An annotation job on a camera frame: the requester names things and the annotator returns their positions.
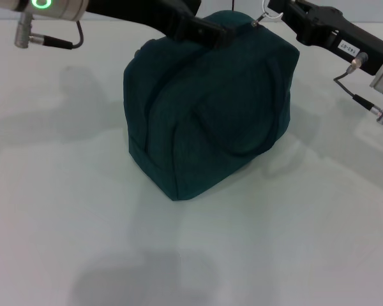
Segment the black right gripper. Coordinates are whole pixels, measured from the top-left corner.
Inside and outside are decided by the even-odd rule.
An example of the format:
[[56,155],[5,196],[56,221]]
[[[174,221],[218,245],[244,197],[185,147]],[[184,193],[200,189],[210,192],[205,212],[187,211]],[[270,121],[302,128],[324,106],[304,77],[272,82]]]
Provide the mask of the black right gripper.
[[282,21],[306,46],[325,48],[347,62],[366,53],[368,60],[361,69],[371,76],[383,65],[383,40],[349,22],[333,7],[313,6],[302,0],[269,0],[267,8],[282,13]]

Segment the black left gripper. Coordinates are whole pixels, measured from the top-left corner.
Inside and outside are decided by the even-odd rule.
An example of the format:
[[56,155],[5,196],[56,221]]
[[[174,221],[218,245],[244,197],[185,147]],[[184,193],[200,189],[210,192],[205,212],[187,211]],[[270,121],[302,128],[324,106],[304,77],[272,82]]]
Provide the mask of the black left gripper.
[[97,1],[86,11],[104,17],[143,24],[177,41],[191,41],[203,47],[227,47],[236,36],[233,29],[196,18],[200,1]]

